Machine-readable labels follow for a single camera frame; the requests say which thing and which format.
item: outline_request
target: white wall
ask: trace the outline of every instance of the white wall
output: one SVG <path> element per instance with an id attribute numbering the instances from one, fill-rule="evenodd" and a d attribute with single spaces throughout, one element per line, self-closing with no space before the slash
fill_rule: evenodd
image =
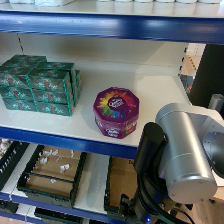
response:
<path id="1" fill-rule="evenodd" d="M 112 38 L 18 34 L 24 54 L 75 62 L 77 69 L 179 74 L 187 43 Z M 17 34 L 0 33 L 1 61 L 21 54 Z"/>

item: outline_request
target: purple tin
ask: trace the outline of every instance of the purple tin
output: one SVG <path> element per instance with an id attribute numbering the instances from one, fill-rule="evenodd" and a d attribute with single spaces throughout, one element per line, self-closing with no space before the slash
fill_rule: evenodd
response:
<path id="1" fill-rule="evenodd" d="M 136 129 L 139 99 L 128 89 L 111 87 L 97 95 L 93 111 L 103 135 L 124 138 Z"/>

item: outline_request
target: metal shelving unit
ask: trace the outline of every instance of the metal shelving unit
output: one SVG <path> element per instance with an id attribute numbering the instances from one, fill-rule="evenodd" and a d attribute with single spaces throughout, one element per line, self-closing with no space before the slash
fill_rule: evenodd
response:
<path id="1" fill-rule="evenodd" d="M 127 4 L 128 7 L 122 10 L 118 2 L 103 3 L 95 0 L 77 0 L 63 7 L 1 4 L 0 32 L 224 44 L 224 3 Z M 31 201 L 17 191 L 18 176 L 35 149 L 35 145 L 31 144 L 0 193 L 0 199 L 20 203 L 23 209 L 24 206 L 28 206 L 28 213 L 20 214 L 20 209 L 15 215 L 0 215 L 43 223 L 35 219 L 34 207 L 30 209 L 30 206 L 38 206 L 89 219 L 122 224 L 122 221 L 107 218 L 103 210 L 108 155 L 134 159 L 145 123 L 153 122 L 159 109 L 168 103 L 189 104 L 178 77 L 144 76 L 124 72 L 106 72 L 106 75 L 101 75 L 100 71 L 96 70 L 85 71 L 83 75 L 84 79 L 88 79 L 88 82 L 83 82 L 82 91 L 85 94 L 81 95 L 72 118 L 7 111 L 0 100 L 0 137 L 96 153 L 90 155 L 89 170 L 84 171 L 80 183 L 82 187 L 74 208 L 67 209 Z M 92 85 L 96 81 L 100 83 L 100 88 L 98 85 Z M 95 96 L 101 89 L 111 86 L 131 88 L 140 99 L 137 130 L 122 140 L 102 136 L 94 123 L 92 104 Z M 97 183 L 94 182 L 91 169 L 97 161 L 98 170 L 95 173 L 100 175 L 100 191 L 93 192 Z M 91 182 L 94 182 L 93 190 L 89 191 Z"/>

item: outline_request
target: blue shelf edge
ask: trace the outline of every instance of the blue shelf edge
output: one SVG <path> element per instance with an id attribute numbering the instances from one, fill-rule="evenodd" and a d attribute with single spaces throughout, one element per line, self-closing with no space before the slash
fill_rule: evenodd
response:
<path id="1" fill-rule="evenodd" d="M 137 147 L 0 127 L 0 137 L 40 145 L 134 159 Z"/>
<path id="2" fill-rule="evenodd" d="M 15 203 L 32 205 L 32 206 L 35 206 L 38 208 L 48 209 L 48 210 L 55 211 L 55 212 L 61 212 L 61 213 L 69 214 L 69 215 L 74 215 L 74 216 L 87 218 L 87 219 L 93 219 L 96 221 L 101 221 L 101 222 L 106 222 L 106 223 L 111 223 L 111 224 L 129 224 L 127 222 L 110 219 L 107 217 L 107 215 L 104 215 L 104 214 L 80 210 L 80 209 L 76 209 L 76 208 L 73 208 L 73 209 L 65 208 L 62 206 L 33 201 L 28 198 L 20 197 L 20 196 L 16 196 L 16 195 L 12 195 L 12 201 Z"/>
<path id="3" fill-rule="evenodd" d="M 17 219 L 17 220 L 20 220 L 20 221 L 26 221 L 25 216 L 18 215 L 18 214 L 11 214 L 11 213 L 6 213 L 6 212 L 0 212 L 0 216 L 6 217 L 6 218 L 9 218 L 9 219 Z"/>
<path id="4" fill-rule="evenodd" d="M 0 11 L 0 32 L 224 44 L 224 18 Z"/>

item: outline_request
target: gray metal cylinder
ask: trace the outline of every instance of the gray metal cylinder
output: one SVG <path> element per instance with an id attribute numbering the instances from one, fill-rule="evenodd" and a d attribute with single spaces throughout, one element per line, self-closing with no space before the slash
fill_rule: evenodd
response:
<path id="1" fill-rule="evenodd" d="M 216 110 L 218 112 L 221 111 L 224 103 L 224 96 L 221 94 L 213 94 L 210 100 L 208 109 Z"/>
<path id="2" fill-rule="evenodd" d="M 166 180 L 169 197 L 183 204 L 211 198 L 217 185 L 189 115 L 170 112 L 158 124 L 168 138 L 159 175 Z"/>

